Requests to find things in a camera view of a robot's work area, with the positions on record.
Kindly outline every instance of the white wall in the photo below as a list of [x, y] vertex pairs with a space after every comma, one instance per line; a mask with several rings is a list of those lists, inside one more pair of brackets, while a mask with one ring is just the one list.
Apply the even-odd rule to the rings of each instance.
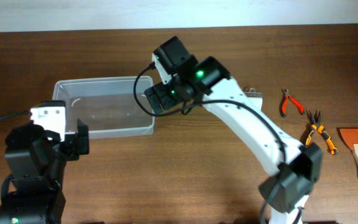
[[358, 23], [358, 0], [0, 0], [0, 32]]

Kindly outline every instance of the wood grain surface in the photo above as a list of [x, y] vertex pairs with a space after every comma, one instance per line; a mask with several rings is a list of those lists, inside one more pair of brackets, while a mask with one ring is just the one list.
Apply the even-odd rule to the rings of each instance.
[[[324, 159], [303, 220], [358, 223], [357, 166], [337, 131], [358, 127], [358, 25], [0, 33], [0, 115], [51, 99], [59, 80], [137, 75], [173, 35], [199, 59], [220, 60], [241, 86], [262, 92], [262, 111], [294, 138], [308, 120], [291, 104], [287, 118], [280, 116], [281, 88], [306, 109], [321, 110], [339, 154], [330, 155], [323, 138], [313, 136]], [[147, 75], [160, 81], [156, 71]], [[0, 186], [9, 173], [4, 139], [27, 120], [0, 122]], [[89, 155], [67, 164], [63, 223], [217, 224], [258, 217], [257, 187], [266, 173], [202, 108], [157, 118], [151, 136], [95, 139], [90, 146]]]

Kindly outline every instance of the plastic storage box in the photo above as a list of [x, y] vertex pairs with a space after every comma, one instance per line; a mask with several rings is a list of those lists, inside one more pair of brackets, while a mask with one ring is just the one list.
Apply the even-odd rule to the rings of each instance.
[[[144, 113], [133, 96], [136, 77], [87, 78], [56, 83], [53, 100], [66, 102], [66, 133], [76, 131], [76, 120], [89, 126], [89, 138], [140, 136], [153, 133], [154, 117]], [[153, 86], [150, 77], [137, 83], [137, 97], [152, 111], [144, 90]]]

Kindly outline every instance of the red-handled pliers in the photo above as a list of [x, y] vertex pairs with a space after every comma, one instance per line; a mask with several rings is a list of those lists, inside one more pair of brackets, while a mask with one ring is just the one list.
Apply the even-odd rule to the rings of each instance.
[[290, 92], [287, 89], [282, 90], [284, 95], [283, 95], [283, 100], [280, 104], [280, 114], [283, 118], [285, 118], [287, 116], [287, 111], [285, 110], [285, 108], [287, 107], [287, 102], [288, 99], [290, 99], [290, 101], [296, 106], [296, 108], [298, 108], [298, 111], [301, 115], [305, 114], [305, 109], [303, 108], [302, 104], [296, 100], [294, 97], [292, 97], [292, 95], [290, 95]]

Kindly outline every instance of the pliers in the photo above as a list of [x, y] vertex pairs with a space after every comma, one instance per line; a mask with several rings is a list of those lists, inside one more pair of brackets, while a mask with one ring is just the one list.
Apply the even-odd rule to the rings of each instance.
[[287, 116], [287, 111], [286, 111], [286, 107], [287, 107], [287, 103], [288, 103], [288, 99], [290, 99], [290, 101], [296, 106], [296, 108], [298, 108], [298, 111], [301, 115], [305, 114], [305, 109], [303, 109], [302, 104], [296, 100], [294, 97], [292, 97], [292, 95], [290, 95], [290, 92], [285, 89], [282, 90], [284, 95], [283, 95], [283, 100], [281, 102], [280, 105], [280, 114], [283, 118], [285, 118]]
[[310, 126], [310, 133], [308, 135], [308, 139], [306, 140], [306, 147], [310, 145], [311, 136], [317, 131], [322, 135], [324, 140], [327, 142], [329, 150], [331, 151], [331, 154], [337, 155], [338, 149], [336, 148], [333, 139], [330, 137], [330, 135], [327, 134], [326, 128], [324, 128], [323, 125], [320, 125], [320, 123], [321, 123], [320, 111], [318, 112], [317, 120], [314, 120], [314, 116], [310, 111], [309, 111], [309, 118], [311, 121], [311, 126]]

